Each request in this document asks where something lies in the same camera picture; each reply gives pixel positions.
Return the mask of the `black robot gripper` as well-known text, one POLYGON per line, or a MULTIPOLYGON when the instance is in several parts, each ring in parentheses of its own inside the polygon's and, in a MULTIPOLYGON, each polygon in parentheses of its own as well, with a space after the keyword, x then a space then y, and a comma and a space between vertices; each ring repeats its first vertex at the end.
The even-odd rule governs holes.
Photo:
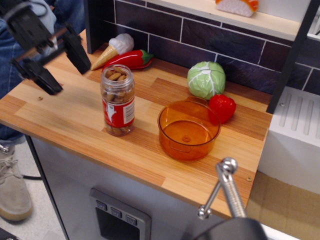
POLYGON ((9 33, 25 50, 24 54, 11 59, 10 63, 25 79, 32 80, 47 94, 57 95, 63 90, 52 74, 43 67, 61 53, 66 53, 80 74, 90 70, 91 62, 82 46, 82 39, 75 35, 70 24, 65 24, 56 33, 50 33, 27 0, 2 0, 0 17, 6 22, 9 33), (53 47, 55 38, 59 39, 57 50, 42 62, 30 60, 30 57, 41 54, 45 48, 53 47))

